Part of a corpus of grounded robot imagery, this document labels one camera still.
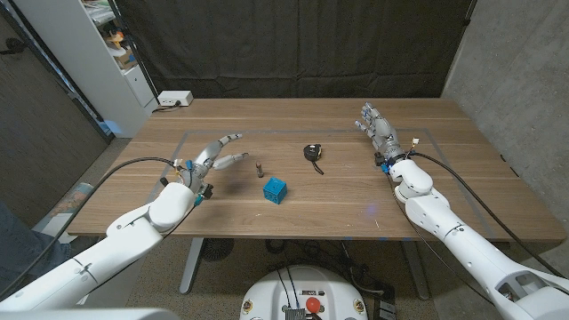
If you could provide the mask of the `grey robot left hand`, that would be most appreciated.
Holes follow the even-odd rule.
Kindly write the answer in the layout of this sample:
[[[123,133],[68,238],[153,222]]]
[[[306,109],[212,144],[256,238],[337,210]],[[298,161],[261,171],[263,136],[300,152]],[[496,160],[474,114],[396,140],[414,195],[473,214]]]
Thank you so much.
[[[204,183],[204,177],[210,170],[221,171],[248,157],[246,152],[220,157],[222,149],[230,142],[243,137],[241,133],[225,135],[210,142],[201,153],[191,161],[188,168],[177,171],[177,182],[196,193]]]

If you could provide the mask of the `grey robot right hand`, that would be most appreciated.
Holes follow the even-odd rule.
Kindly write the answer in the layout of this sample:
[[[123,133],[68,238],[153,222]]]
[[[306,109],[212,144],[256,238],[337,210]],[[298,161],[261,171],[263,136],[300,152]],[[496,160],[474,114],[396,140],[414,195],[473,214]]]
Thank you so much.
[[[361,117],[364,123],[356,120],[355,126],[371,139],[373,147],[383,156],[386,164],[393,165],[405,158],[396,130],[377,108],[366,102],[362,106]]]

